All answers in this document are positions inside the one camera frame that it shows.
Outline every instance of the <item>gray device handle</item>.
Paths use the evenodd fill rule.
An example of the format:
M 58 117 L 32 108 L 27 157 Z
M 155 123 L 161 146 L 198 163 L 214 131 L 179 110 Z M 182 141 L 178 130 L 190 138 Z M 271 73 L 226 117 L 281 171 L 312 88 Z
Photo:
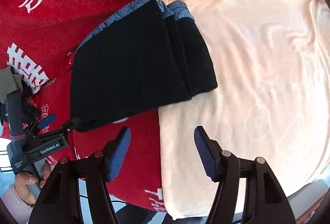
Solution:
M 34 166 L 39 174 L 39 177 L 42 179 L 44 178 L 43 175 L 42 175 L 42 169 L 44 167 L 44 164 L 45 164 L 45 158 L 40 160 L 40 161 L 37 161 L 34 163 Z M 41 192 L 41 188 L 40 188 L 40 183 L 36 183 L 36 184 L 33 184 L 33 185 L 28 185 L 28 188 L 29 190 L 31 191 L 31 193 L 33 194 L 34 198 L 38 198 L 40 192 Z

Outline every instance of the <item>beige satin cloth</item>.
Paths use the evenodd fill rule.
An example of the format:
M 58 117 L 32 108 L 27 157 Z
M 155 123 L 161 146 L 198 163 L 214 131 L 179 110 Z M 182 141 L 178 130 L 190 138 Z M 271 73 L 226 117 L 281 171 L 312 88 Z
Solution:
M 324 0 L 182 1 L 207 44 L 218 88 L 158 110 L 167 211 L 176 219 L 211 208 L 217 183 L 194 144 L 198 125 L 237 157 L 264 157 L 291 195 L 330 161 L 329 8 Z M 236 212 L 244 192 L 241 182 Z

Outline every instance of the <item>black pants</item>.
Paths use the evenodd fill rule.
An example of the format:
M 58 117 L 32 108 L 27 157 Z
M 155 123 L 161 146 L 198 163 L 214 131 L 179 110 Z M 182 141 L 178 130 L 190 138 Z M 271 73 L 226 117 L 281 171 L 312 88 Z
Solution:
M 116 213 L 120 224 L 147 224 L 156 215 L 157 212 L 144 209 L 135 205 L 127 204 Z M 203 217 L 188 217 L 173 220 L 169 214 L 161 224 L 200 224 Z

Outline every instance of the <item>human hand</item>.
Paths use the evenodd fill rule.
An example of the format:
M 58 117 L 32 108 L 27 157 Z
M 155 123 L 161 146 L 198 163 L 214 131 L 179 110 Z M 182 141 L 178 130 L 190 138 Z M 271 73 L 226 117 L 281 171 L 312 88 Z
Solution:
M 43 179 L 40 181 L 40 187 L 43 187 L 51 174 L 52 169 L 49 162 L 46 160 L 45 165 L 42 169 Z M 36 199 L 33 194 L 30 192 L 28 185 L 32 185 L 38 182 L 38 179 L 35 176 L 30 175 L 26 172 L 21 172 L 15 176 L 15 190 L 17 195 L 28 205 L 34 205 Z

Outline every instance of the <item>window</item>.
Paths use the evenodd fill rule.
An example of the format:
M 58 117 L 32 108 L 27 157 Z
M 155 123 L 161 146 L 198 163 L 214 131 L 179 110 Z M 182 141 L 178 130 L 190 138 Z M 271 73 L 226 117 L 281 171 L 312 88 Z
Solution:
M 0 172 L 9 172 L 13 169 L 10 166 L 9 157 L 7 153 L 7 145 L 11 141 L 6 138 L 0 138 Z

